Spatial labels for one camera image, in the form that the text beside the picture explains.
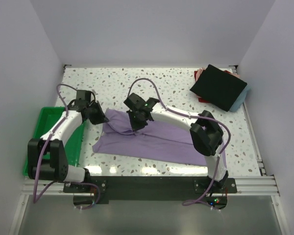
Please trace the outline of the purple t shirt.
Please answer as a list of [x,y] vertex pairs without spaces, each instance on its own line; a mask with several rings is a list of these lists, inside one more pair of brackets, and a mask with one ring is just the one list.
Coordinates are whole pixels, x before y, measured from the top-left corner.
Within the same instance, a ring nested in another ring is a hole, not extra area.
[[105,115],[109,121],[103,124],[102,136],[93,145],[93,152],[207,166],[204,156],[195,150],[189,132],[160,121],[150,121],[145,128],[133,131],[126,112],[107,109]]

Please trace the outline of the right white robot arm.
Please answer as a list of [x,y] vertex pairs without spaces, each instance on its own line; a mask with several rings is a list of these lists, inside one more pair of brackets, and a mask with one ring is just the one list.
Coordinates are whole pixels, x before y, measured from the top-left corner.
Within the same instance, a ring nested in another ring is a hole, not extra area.
[[151,121],[160,121],[190,133],[195,150],[204,156],[208,168],[208,186],[211,192],[220,192],[226,186],[228,171],[223,159],[223,130],[208,111],[196,115],[164,106],[160,100],[144,100],[135,93],[124,101],[132,130],[140,130]]

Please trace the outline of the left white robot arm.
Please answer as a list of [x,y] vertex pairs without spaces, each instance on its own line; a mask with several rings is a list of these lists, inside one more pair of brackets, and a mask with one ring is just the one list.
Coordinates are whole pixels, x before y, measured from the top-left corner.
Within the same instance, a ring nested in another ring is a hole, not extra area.
[[65,152],[71,135],[87,120],[93,125],[109,121],[93,91],[76,90],[75,99],[64,104],[64,112],[51,129],[28,142],[27,174],[34,180],[34,196],[39,180],[74,183],[80,192],[91,188],[89,170],[70,165]]

